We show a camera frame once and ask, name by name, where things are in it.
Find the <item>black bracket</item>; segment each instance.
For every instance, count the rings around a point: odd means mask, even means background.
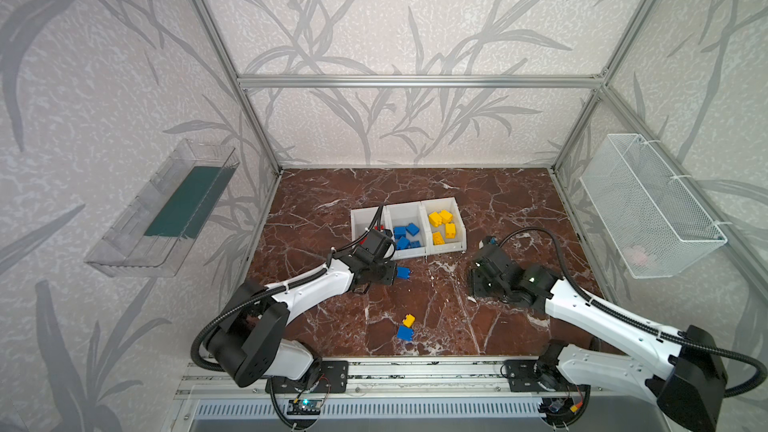
[[[317,385],[308,390],[309,393],[317,394],[344,394],[346,392],[346,382],[350,372],[350,363],[346,360],[323,360],[320,363],[320,376],[322,379]],[[276,394],[295,394],[301,392],[296,389],[294,380],[284,377],[273,377],[266,382],[266,391],[270,391],[270,383],[275,386]]]
[[[510,392],[552,392],[539,384],[535,366],[536,359],[510,359],[504,361],[502,375],[509,382]],[[568,392],[565,384],[561,383],[558,383],[554,390],[556,392]]]

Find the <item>clear plastic tray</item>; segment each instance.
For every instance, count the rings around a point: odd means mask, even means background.
[[[239,164],[232,146],[182,140],[85,262],[111,277],[173,277]]]

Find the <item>white wire mesh basket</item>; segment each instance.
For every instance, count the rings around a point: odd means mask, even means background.
[[[672,277],[727,242],[639,134],[609,134],[581,183],[635,278]]]

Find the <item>leaf pattern wallpaper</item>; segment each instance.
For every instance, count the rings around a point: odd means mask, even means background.
[[[240,74],[595,74],[639,0],[207,0]],[[588,90],[250,90],[287,166],[551,165]]]
[[[611,85],[768,258],[768,0],[662,0]],[[627,130],[601,105],[559,172],[618,303],[718,344],[768,359],[768,306],[717,251],[681,274],[637,280],[624,266],[578,180],[608,133]],[[752,371],[729,363],[733,382]],[[718,430],[768,423],[768,388],[728,399]]]
[[[0,0],[0,430],[156,430],[275,177],[188,0]],[[174,278],[90,247],[182,138],[240,167]]]

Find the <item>white robotic arm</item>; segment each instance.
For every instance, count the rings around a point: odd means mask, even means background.
[[[376,226],[381,213],[379,207],[363,236],[338,251],[331,249],[326,262],[308,272],[266,286],[245,280],[222,313],[198,333],[190,349],[192,361],[227,372],[240,387],[268,376],[292,380],[299,390],[311,388],[320,379],[322,361],[300,342],[284,340],[285,327],[334,295],[360,287],[365,293],[371,283],[394,282],[394,241],[390,231]],[[256,326],[246,317],[257,318]],[[200,356],[201,346],[216,362]]]
[[[524,270],[501,249],[513,235],[529,231],[552,237],[562,277],[538,264]],[[702,329],[691,325],[680,331],[658,324],[586,292],[571,277],[556,237],[546,229],[522,228],[500,242],[486,237],[474,263],[468,276],[471,295],[539,310],[627,354],[606,354],[552,341],[536,363],[535,379],[545,389],[570,384],[607,388],[656,403],[689,430],[714,432],[723,399],[756,388],[768,375],[758,360],[716,347],[712,336]],[[753,365],[756,372],[743,384],[726,389],[722,358]]]
[[[674,327],[658,324],[632,314],[595,297],[633,320],[644,322],[658,330],[657,334],[641,331],[607,315],[588,304],[565,280],[558,280],[547,299],[545,311],[554,318],[570,322],[595,337],[600,337],[629,355],[606,354],[569,345],[560,353],[558,369],[572,384],[590,384],[656,403],[656,395],[645,385],[653,376],[668,378],[674,365],[669,357],[679,357],[681,346],[659,341],[662,332],[678,334]]]
[[[305,272],[298,278],[308,278],[318,273],[325,267],[324,264]],[[308,311],[322,301],[341,295],[350,290],[354,274],[350,271],[350,266],[337,259],[332,259],[328,271],[320,278],[296,288],[289,288],[285,292],[275,294],[272,298],[277,302],[283,302],[290,311],[288,324],[296,317]],[[285,286],[285,282],[275,282],[268,284],[267,289]],[[312,352],[302,345],[299,341],[280,340],[280,346],[275,353],[272,365],[264,372],[267,376],[285,377],[291,380],[301,379],[312,363],[315,357]]]

